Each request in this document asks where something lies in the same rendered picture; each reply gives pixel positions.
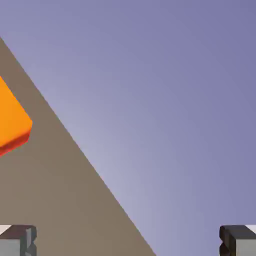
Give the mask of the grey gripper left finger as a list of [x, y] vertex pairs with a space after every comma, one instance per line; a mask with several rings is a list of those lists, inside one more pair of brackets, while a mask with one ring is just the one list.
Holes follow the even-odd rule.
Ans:
[[0, 256], [37, 256], [37, 228], [30, 224], [0, 224]]

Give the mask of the large orange box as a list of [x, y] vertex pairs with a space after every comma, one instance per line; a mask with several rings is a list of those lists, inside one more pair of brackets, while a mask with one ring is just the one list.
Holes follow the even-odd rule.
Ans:
[[0, 76], [0, 157], [25, 144], [33, 121]]

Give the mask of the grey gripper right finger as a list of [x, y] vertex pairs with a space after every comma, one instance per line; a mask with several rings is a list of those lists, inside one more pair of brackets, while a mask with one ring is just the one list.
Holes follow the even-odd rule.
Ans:
[[219, 256], [256, 256], [256, 224], [221, 225]]

